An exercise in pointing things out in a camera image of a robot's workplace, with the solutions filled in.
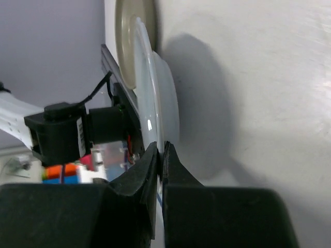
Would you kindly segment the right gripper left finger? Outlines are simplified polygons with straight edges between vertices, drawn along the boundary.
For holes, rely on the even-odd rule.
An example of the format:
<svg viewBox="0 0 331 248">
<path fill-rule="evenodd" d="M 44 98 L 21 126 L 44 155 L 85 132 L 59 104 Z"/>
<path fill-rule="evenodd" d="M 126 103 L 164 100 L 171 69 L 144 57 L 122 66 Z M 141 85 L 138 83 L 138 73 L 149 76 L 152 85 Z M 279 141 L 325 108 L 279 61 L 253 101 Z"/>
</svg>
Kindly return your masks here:
<svg viewBox="0 0 331 248">
<path fill-rule="evenodd" d="M 111 182 L 1 186 L 1 247 L 150 247 L 158 149 Z"/>
</svg>

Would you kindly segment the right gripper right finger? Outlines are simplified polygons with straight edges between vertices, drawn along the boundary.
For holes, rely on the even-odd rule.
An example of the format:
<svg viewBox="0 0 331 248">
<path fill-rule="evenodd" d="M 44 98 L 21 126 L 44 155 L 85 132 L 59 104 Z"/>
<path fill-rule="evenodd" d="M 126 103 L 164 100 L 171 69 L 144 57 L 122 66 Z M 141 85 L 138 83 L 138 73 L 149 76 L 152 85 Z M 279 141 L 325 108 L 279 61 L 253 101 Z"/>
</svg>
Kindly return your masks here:
<svg viewBox="0 0 331 248">
<path fill-rule="evenodd" d="M 162 214 L 166 247 L 298 247 L 280 195 L 266 188 L 206 187 L 167 142 Z"/>
</svg>

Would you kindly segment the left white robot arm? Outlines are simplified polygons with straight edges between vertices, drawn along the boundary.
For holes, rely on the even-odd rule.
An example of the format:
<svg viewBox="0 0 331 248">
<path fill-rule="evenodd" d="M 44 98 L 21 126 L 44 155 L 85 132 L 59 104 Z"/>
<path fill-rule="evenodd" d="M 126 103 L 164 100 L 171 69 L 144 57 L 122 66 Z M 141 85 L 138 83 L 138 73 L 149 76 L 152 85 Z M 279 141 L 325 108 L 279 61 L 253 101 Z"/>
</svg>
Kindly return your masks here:
<svg viewBox="0 0 331 248">
<path fill-rule="evenodd" d="M 79 160 L 93 145 L 126 137 L 125 110 L 119 105 L 87 110 L 91 98 L 41 108 L 1 86 L 1 130 L 20 140 L 45 166 Z"/>
</svg>

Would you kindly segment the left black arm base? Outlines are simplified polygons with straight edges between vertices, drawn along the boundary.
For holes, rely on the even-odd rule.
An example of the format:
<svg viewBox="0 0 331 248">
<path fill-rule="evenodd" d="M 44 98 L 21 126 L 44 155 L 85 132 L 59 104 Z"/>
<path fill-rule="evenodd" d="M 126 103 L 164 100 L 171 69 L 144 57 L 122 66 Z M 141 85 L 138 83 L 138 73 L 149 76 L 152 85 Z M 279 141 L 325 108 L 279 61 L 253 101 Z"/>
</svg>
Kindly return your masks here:
<svg viewBox="0 0 331 248">
<path fill-rule="evenodd" d="M 125 90 L 120 83 L 114 83 L 114 93 L 118 99 L 120 108 L 125 114 L 125 142 L 127 147 L 126 159 L 129 165 L 134 165 L 143 155 L 145 148 L 141 135 L 140 121 Z"/>
</svg>

